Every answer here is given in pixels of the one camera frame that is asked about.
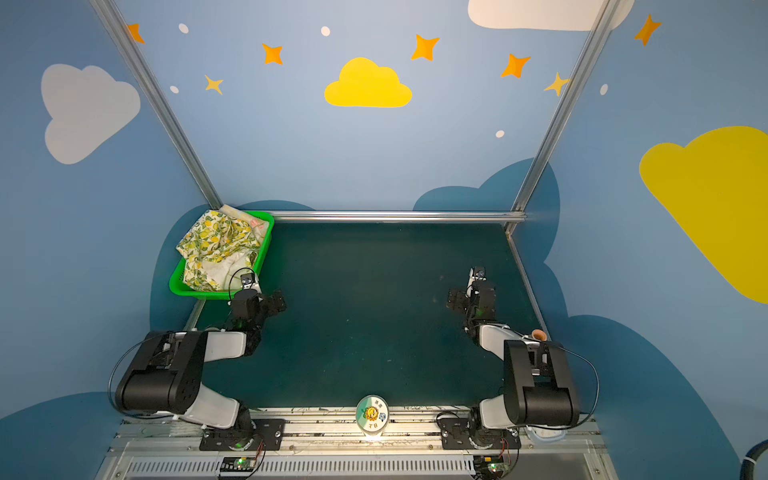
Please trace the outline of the lemon print skirt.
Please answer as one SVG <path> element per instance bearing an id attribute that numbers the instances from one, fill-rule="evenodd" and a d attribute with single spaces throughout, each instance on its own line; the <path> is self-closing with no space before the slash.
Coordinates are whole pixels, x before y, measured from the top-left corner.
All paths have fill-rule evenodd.
<path id="1" fill-rule="evenodd" d="M 206 211 L 176 246 L 185 260 L 183 284 L 198 292 L 240 286 L 236 276 L 253 270 L 266 237 L 259 245 L 247 223 Z"/>

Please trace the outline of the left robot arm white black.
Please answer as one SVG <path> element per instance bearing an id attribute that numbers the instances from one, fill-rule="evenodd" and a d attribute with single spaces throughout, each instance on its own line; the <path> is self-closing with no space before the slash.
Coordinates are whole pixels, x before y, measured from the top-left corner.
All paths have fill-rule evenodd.
<path id="1" fill-rule="evenodd" d="M 209 429 L 249 435 L 248 408 L 203 384 L 207 363 L 252 355 L 267 318 L 286 309 L 281 291 L 266 296 L 255 289 L 231 300 L 233 326 L 204 331 L 156 331 L 129 349 L 134 355 L 119 382 L 108 380 L 107 396 L 119 413 L 133 418 L 164 416 Z"/>

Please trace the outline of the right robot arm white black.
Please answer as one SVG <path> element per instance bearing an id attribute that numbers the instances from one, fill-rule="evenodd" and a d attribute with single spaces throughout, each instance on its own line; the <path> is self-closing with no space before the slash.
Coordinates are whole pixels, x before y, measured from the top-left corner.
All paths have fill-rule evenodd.
<path id="1" fill-rule="evenodd" d="M 566 431 L 592 419 L 600 398 L 597 369 L 591 368 L 593 404 L 584 411 L 568 358 L 589 361 L 556 341 L 522 334 L 498 321 L 496 290 L 489 281 L 474 279 L 463 290 L 450 289 L 446 306 L 464 317 L 463 329 L 476 346 L 502 361 L 500 392 L 473 409 L 474 428 Z"/>

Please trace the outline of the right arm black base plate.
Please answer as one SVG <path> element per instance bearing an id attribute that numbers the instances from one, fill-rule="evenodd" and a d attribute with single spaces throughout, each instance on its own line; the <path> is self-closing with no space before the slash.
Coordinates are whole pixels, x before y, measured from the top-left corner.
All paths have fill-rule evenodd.
<path id="1" fill-rule="evenodd" d="M 444 450 L 516 450 L 518 435 L 507 429 L 486 429 L 464 417 L 441 416 L 435 420 Z"/>

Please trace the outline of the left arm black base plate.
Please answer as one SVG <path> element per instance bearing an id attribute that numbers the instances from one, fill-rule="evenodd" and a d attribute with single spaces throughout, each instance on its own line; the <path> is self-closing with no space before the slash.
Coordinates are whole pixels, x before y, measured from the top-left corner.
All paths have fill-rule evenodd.
<path id="1" fill-rule="evenodd" d="M 281 447 L 286 421 L 278 418 L 252 419 L 250 427 L 206 429 L 199 444 L 200 451 L 243 452 L 278 451 Z"/>

